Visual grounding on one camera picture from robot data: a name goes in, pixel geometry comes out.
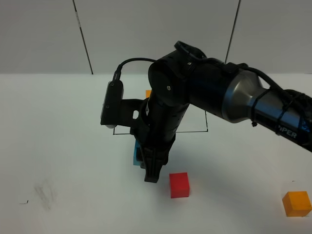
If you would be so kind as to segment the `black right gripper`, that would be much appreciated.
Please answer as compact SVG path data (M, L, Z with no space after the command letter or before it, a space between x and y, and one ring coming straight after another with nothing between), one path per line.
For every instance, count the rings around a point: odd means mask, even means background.
M140 144L145 168L144 181L157 183L189 104L167 105L154 92L145 101L139 124L131 128L130 133Z

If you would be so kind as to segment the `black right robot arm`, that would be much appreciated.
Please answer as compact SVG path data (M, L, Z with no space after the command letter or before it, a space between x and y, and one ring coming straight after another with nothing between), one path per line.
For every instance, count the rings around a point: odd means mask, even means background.
M178 41L175 50L148 70L152 89L139 111L136 128L146 182L156 183L168 162L176 131L189 105L231 123L251 120L295 144L312 148L312 99L285 90L248 65L222 63Z

